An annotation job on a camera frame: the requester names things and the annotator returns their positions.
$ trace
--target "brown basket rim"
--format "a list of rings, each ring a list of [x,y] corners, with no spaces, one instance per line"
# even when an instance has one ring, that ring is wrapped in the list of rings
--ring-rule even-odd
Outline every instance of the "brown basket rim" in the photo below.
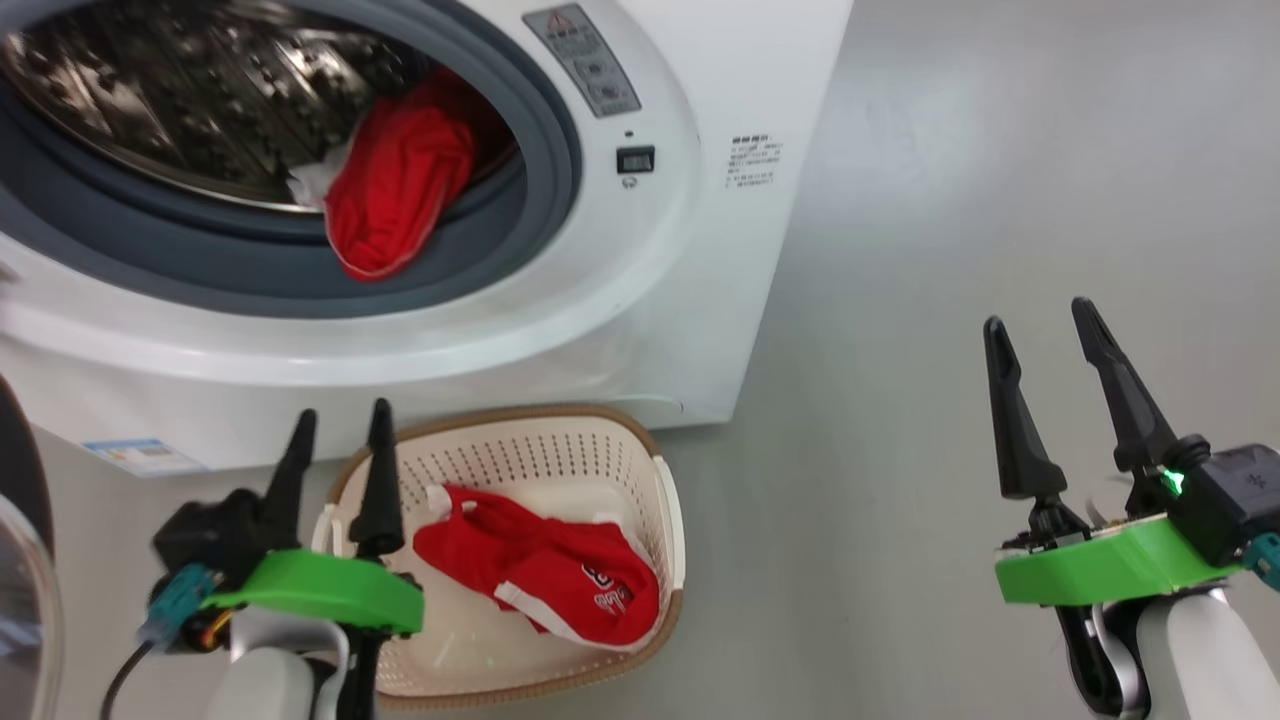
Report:
[[[602,418],[605,420],[612,420],[632,434],[640,441],[645,451],[649,452],[650,457],[659,457],[662,451],[658,447],[658,442],[653,439],[649,430],[637,423],[634,418],[622,413],[621,410],[614,410],[613,407],[605,407],[602,405],[552,405],[552,406],[534,406],[534,407],[512,407],[507,410],[486,410],[483,413],[471,413],[466,415],[458,415],[454,418],[445,418],[442,420],[434,420],[430,423],[422,423],[420,425],[413,425],[396,433],[396,443],[399,445],[404,441],[420,438],[429,434],[443,433],[448,430],[457,430],[461,428],[470,428],[474,425],[488,425],[493,423],[504,423],[509,420],[536,420],[544,418]],[[351,482],[351,477],[356,473],[356,469],[370,456],[370,450],[367,446],[361,447],[347,465],[338,474],[338,480],[334,483],[333,488],[329,491],[326,502],[337,503],[342,500],[342,492],[347,488],[347,483]],[[540,697],[545,694],[557,693],[561,691],[567,691],[572,688],[582,688],[586,685],[594,685],[596,683],[603,683],[604,680],[611,680],[620,675],[623,675],[636,667],[644,665],[649,661],[658,651],[662,650],[667,641],[671,639],[671,634],[676,630],[676,621],[680,620],[680,611],[685,603],[685,593],[682,589],[672,591],[671,603],[667,607],[667,616],[658,628],[658,634],[654,635],[653,641],[644,647],[640,652],[625,657],[618,662],[613,662],[604,667],[598,667],[588,673],[581,673],[577,675],[571,675],[567,678],[557,678],[554,680],[545,680],[541,683],[534,683],[531,685],[521,685],[516,688],[506,688],[500,691],[485,691],[476,693],[458,693],[447,696],[393,696],[383,692],[378,693],[379,705],[387,710],[393,711],[420,711],[420,710],[447,710],[447,708],[460,708],[460,707],[480,707],[485,705],[497,705],[500,702],[513,702],[517,700],[527,700],[532,697]]]

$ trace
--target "laundry basket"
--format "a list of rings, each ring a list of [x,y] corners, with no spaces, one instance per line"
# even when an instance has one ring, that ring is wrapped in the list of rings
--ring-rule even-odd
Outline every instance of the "laundry basket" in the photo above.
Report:
[[[404,537],[436,516],[426,488],[458,484],[509,497],[567,521],[616,520],[640,539],[662,592],[659,629],[635,653],[539,634],[518,612],[456,583],[413,553],[388,559],[422,585],[422,632],[383,646],[379,703],[387,710],[489,705],[599,683],[637,667],[671,637],[685,583],[685,537],[671,471],[639,423],[607,407],[483,413],[397,434]],[[369,450],[352,457],[329,495],[312,547],[355,555],[347,529],[369,475]]]

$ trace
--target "green bracket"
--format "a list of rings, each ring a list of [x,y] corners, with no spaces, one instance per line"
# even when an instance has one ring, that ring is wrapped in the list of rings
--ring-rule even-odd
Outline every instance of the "green bracket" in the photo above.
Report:
[[[421,589],[376,562],[280,550],[268,555],[241,589],[215,594],[204,606],[239,605],[398,635],[422,630],[425,600]]]
[[[1079,606],[1169,594],[1239,570],[1239,565],[1208,565],[1167,518],[1160,518],[1087,542],[1000,560],[996,579],[1009,603]]]

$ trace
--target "gray floor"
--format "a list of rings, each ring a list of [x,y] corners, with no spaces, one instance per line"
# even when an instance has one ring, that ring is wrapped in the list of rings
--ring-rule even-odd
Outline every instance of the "gray floor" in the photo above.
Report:
[[[737,416],[662,437],[689,533],[677,634],[625,679],[462,715],[1085,717],[1052,615],[992,577],[1028,509],[996,491],[978,331],[1005,315],[1076,507],[1115,512],[1125,488],[1075,293],[1175,429],[1280,442],[1276,67],[1266,0],[860,3]],[[147,483],[42,447],[59,717],[82,719],[129,650],[150,533],[262,478]],[[1275,664],[1280,598],[1252,578],[1231,598]],[[151,664],[118,717],[197,717],[218,667]]]

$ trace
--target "front-loading washing machine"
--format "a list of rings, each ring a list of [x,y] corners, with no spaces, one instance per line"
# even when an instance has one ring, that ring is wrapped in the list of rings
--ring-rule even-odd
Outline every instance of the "front-loading washing machine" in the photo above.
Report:
[[[0,373],[142,475],[604,402],[724,421],[851,0],[0,0]],[[343,273],[287,167],[461,76],[506,122],[425,250]]]

